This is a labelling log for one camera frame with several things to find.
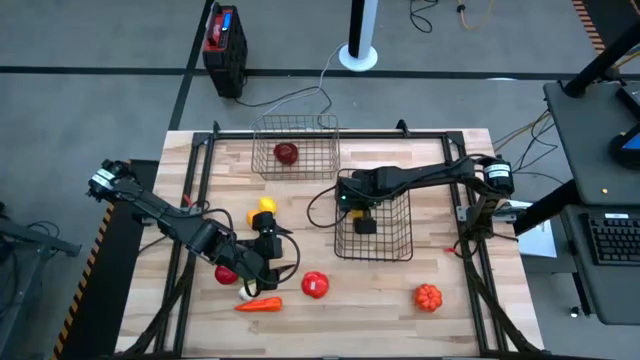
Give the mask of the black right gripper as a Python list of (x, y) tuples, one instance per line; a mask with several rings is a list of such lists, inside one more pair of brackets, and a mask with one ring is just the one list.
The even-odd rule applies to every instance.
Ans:
[[(388, 199), (387, 195), (375, 194), (369, 170), (341, 169), (336, 185), (336, 204), (340, 211), (365, 210)], [(359, 235), (376, 234), (377, 221), (371, 217), (355, 218), (354, 232)]]

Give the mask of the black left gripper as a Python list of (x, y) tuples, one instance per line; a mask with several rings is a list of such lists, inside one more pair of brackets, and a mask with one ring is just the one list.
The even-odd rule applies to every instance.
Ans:
[(276, 233), (290, 235), (292, 231), (276, 224), (274, 214), (260, 212), (254, 217), (254, 231), (258, 236), (252, 240), (241, 240), (239, 244), (239, 270), (247, 280), (254, 280), (258, 291), (274, 290), (281, 275), (295, 270), (296, 265), (284, 265), (272, 270), (269, 262), (283, 256), (282, 241)]

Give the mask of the orange-red round fruit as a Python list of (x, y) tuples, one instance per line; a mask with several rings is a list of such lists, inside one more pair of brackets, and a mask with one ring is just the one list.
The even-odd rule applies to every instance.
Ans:
[(329, 278), (321, 272), (310, 271), (304, 274), (301, 282), (302, 292), (314, 299), (324, 297), (330, 288)]

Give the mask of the orange carrot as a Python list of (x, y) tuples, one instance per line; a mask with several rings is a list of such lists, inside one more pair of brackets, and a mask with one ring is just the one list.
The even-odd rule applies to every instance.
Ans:
[(280, 297), (269, 297), (252, 300), (235, 307), (239, 312), (279, 312), (283, 308), (283, 301)]

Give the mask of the small shiny red fruit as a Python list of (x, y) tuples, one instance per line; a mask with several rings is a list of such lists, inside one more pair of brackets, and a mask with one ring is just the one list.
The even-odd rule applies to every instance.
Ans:
[(214, 271), (215, 279), (222, 285), (232, 285), (234, 284), (239, 276), (231, 271), (229, 268), (218, 265)]

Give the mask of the orange pumpkin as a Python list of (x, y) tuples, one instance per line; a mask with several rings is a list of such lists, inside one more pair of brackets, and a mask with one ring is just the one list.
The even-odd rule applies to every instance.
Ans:
[(414, 305), (421, 311), (433, 313), (443, 304), (441, 291), (432, 284), (421, 284), (413, 292)]

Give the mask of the dark red apple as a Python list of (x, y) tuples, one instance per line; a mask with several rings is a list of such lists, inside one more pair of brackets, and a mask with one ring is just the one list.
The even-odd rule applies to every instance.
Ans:
[(299, 158), (299, 150), (294, 143), (278, 143), (273, 149), (273, 154), (284, 165), (293, 165)]

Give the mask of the white paper sheet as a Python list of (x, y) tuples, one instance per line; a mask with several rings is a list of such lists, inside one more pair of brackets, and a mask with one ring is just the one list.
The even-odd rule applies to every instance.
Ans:
[(521, 255), (556, 258), (556, 246), (550, 220), (518, 235)]

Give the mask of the black platform with hazard stripes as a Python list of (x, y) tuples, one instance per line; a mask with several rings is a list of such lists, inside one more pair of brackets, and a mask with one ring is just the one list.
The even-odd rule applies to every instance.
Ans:
[(640, 0), (571, 0), (595, 51), (601, 54), (640, 21)]
[(81, 268), (49, 360), (84, 360), (116, 351), (143, 226), (134, 207), (109, 203)]

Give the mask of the red and black toolbox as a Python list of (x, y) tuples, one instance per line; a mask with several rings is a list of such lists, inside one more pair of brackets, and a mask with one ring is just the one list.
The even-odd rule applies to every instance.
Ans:
[(222, 98), (242, 96), (248, 44), (233, 5), (214, 2), (202, 47), (204, 66)]

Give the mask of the dark grey desk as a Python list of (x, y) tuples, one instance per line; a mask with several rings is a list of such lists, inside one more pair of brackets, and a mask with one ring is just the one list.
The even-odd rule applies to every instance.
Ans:
[(586, 228), (587, 216), (640, 218), (640, 170), (618, 165), (609, 152), (616, 135), (640, 124), (617, 96), (621, 88), (595, 84), (573, 98), (550, 83), (544, 92), (581, 200), (560, 219), (587, 302), (604, 324), (640, 326), (640, 267), (596, 265)]

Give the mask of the black keyboard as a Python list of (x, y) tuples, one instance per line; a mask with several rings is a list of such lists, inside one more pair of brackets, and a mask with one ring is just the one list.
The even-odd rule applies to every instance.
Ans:
[(640, 267), (640, 218), (587, 216), (586, 228), (596, 265)]

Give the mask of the grey metal stand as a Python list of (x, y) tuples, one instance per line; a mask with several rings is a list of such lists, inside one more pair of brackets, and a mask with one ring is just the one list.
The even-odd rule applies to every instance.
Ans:
[(77, 257), (81, 246), (60, 238), (57, 224), (41, 220), (21, 225), (5, 214), (5, 204), (0, 201), (0, 282), (3, 268), (7, 267), (4, 284), (0, 286), (0, 320), (4, 320), (11, 310), (16, 309), (22, 301), (19, 295), (26, 292), (26, 286), (20, 274), (19, 248), (33, 246), (48, 262), (58, 253)]

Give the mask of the black device with blue screen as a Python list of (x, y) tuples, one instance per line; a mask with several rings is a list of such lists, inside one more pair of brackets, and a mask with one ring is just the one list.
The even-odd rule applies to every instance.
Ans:
[(640, 170), (640, 124), (616, 135), (609, 144), (609, 152), (618, 165)]

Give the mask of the post with white round base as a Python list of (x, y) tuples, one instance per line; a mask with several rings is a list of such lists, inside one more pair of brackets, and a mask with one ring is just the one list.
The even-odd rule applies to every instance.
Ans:
[(378, 53), (372, 45), (379, 0), (351, 0), (349, 36), (339, 50), (341, 64), (354, 72), (372, 69)]

